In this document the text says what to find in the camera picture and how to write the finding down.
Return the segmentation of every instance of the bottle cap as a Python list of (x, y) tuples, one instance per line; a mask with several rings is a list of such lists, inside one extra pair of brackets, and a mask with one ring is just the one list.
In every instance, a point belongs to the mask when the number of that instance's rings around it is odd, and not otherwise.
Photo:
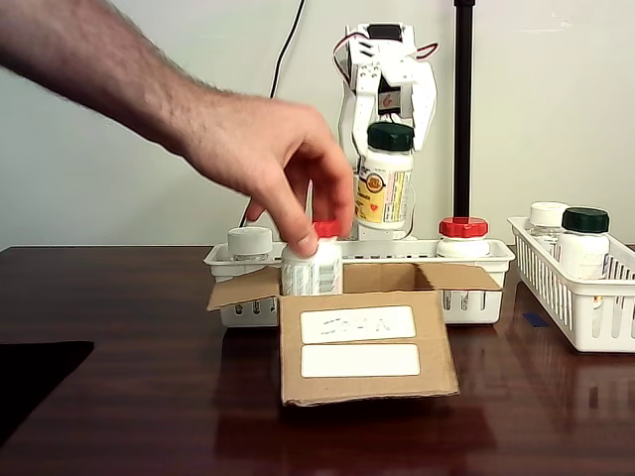
[(262, 255), (273, 250), (273, 233), (261, 226), (244, 226), (227, 232), (229, 256)]
[(451, 216), (439, 224), (439, 232), (447, 238), (482, 238), (489, 225), (481, 218)]
[(566, 203), (556, 201), (537, 201), (532, 203), (529, 222), (537, 226), (562, 226), (563, 213), (569, 208)]
[(415, 130), (406, 124), (383, 121), (368, 126), (368, 145), (381, 151), (410, 151), (414, 139)]
[(597, 208), (577, 206), (563, 214), (563, 228), (578, 233), (606, 233), (608, 222), (608, 213)]
[(336, 221), (314, 221), (317, 238), (334, 238), (339, 236), (339, 223)]

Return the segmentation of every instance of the dark wooden table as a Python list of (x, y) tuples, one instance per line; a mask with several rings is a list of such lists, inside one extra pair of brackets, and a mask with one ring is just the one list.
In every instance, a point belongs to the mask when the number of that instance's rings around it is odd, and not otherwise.
[(0, 254), (0, 342), (70, 342), (0, 346), (0, 421), (35, 408), (1, 475), (635, 473), (635, 357), (576, 354), (514, 270), (497, 325), (450, 329), (460, 396), (293, 410), (276, 331), (205, 311), (206, 252)]

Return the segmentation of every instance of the hand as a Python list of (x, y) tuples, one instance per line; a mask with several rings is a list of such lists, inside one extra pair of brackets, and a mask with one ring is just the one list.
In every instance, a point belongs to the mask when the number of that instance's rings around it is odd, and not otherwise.
[(322, 116), (277, 99), (203, 87), (193, 99), (183, 154), (204, 176), (251, 197), (247, 219), (268, 211), (280, 235), (301, 256), (318, 237), (305, 213), (313, 185), (314, 220), (336, 220), (347, 237), (353, 216), (353, 174)]

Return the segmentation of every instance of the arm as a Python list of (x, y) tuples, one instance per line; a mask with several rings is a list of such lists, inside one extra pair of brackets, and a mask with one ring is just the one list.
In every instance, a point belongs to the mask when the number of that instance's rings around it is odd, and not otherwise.
[(318, 113), (193, 80), (105, 0), (0, 1), (0, 65), (249, 195), (248, 218), (269, 211), (301, 254), (317, 245), (303, 208), (310, 180), (317, 218), (350, 229), (352, 174)]

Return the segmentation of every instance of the yellow label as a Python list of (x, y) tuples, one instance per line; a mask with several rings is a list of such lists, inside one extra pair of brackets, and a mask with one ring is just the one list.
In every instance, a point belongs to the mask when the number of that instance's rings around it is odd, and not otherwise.
[(406, 218), (409, 172), (361, 167), (355, 196), (355, 215), (370, 223), (395, 223)]

